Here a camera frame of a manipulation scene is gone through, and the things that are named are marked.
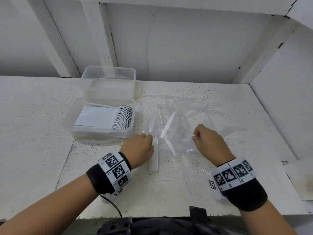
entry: plastic container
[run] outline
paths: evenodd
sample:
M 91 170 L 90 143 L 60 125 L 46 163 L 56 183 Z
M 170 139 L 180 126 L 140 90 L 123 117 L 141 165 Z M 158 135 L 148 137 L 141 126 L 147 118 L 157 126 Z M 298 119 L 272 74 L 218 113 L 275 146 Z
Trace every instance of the plastic container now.
M 69 109 L 63 126 L 76 140 L 103 140 L 108 138 L 128 138 L 133 134 L 136 102 L 136 71 L 132 68 L 114 68 L 89 66 L 81 79 L 84 97 L 78 98 Z M 119 107 L 130 106 L 133 109 L 131 125 L 127 129 L 104 129 L 88 126 L 74 126 L 82 108 L 87 103 Z

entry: container lid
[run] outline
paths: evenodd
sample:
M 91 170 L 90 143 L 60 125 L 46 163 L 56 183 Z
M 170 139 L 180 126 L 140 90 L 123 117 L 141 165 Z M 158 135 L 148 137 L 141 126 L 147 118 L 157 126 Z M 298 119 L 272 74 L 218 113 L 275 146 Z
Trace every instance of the container lid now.
M 88 66 L 81 77 L 86 99 L 130 100 L 135 96 L 136 70 Z

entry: cable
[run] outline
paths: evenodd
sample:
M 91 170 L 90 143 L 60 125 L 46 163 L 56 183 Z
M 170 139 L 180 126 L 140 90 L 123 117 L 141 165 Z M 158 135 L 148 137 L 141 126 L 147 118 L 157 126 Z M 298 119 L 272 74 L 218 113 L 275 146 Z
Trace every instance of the cable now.
M 117 210 L 117 212 L 119 213 L 119 215 L 120 215 L 120 217 L 122 218 L 123 216 L 122 216 L 122 214 L 121 214 L 121 212 L 120 212 L 120 210 L 118 209 L 118 207 L 111 201 L 111 200 L 109 200 L 108 198 L 105 198 L 103 195 L 101 195 L 100 194 L 100 196 L 101 196 L 101 198 L 104 198 L 106 201 L 108 201 L 111 205 L 113 205 L 114 206 L 114 208 Z

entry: table surface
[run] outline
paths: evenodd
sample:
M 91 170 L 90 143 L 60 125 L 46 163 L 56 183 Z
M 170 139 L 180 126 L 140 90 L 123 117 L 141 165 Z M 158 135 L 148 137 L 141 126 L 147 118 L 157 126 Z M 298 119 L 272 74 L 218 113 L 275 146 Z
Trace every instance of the table surface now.
M 62 128 L 69 107 L 82 96 L 79 81 L 0 77 L 1 221 L 84 174 L 106 152 L 119 149 L 123 142 L 83 144 L 74 141 Z M 248 159 L 280 213 L 313 211 L 301 201 L 284 172 L 281 161 L 295 161 L 294 155 L 249 85 L 138 81 L 137 86 L 136 101 L 142 104 L 142 116 L 135 124 L 137 133 L 141 132 L 152 106 L 162 103 L 162 99 L 144 95 L 203 95 L 214 110 L 215 125 L 246 130 L 234 132 L 242 137 L 242 142 L 230 149 Z M 240 215 L 229 202 L 216 201 L 207 194 L 207 188 L 192 185 L 191 196 L 179 160 L 170 162 L 162 157 L 158 173 L 151 174 L 145 164 L 133 170 L 132 175 L 134 180 L 115 201 L 123 216 L 188 216 L 189 206 L 206 208 L 211 216 Z M 115 216 L 118 216 L 115 208 L 97 198 L 78 218 Z

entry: hand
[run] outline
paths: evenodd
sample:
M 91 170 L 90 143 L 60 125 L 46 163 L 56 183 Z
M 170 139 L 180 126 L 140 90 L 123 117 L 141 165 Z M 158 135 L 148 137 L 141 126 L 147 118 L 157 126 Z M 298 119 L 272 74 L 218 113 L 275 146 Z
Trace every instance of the hand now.
M 194 136 L 191 138 L 201 154 L 217 167 L 236 158 L 222 136 L 203 124 L 196 127 Z
M 128 159 L 131 169 L 135 169 L 149 160 L 153 154 L 152 135 L 135 134 L 123 142 L 120 152 Z

